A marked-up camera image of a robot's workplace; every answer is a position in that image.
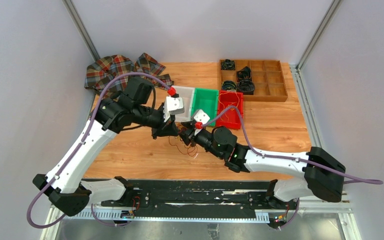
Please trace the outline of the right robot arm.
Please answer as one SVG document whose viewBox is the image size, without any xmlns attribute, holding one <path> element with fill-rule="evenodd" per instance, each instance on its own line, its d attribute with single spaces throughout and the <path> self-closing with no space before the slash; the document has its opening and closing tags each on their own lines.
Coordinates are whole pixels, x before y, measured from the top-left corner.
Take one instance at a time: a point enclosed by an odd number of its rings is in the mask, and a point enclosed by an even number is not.
<svg viewBox="0 0 384 240">
<path fill-rule="evenodd" d="M 233 172 L 271 172 L 291 176 L 288 180 L 271 180 L 266 203 L 274 209 L 293 199 L 315 196 L 323 201 L 342 200 L 346 168 L 321 147 L 308 152 L 277 152 L 251 148 L 237 142 L 228 128 L 212 131 L 199 128 L 194 121 L 180 124 L 179 136 L 186 145 L 199 145 L 224 161 Z"/>
</svg>

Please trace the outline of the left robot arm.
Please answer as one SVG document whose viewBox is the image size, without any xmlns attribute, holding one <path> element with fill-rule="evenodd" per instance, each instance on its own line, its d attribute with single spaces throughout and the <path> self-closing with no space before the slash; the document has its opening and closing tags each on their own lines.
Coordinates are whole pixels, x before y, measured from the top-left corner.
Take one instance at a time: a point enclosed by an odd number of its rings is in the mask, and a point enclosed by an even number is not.
<svg viewBox="0 0 384 240">
<path fill-rule="evenodd" d="M 117 134 L 131 130 L 131 124 L 151 128 L 153 139 L 177 136 L 175 115 L 184 112 L 182 98 L 173 87 L 158 109 L 147 107 L 155 86 L 141 77 L 128 80 L 124 90 L 98 103 L 76 142 L 63 159 L 47 174 L 37 174 L 33 184 L 48 196 L 50 202 L 66 216 L 72 217 L 92 204 L 115 201 L 129 206 L 133 201 L 133 186 L 123 177 L 86 181 L 85 172 L 101 150 Z"/>
</svg>

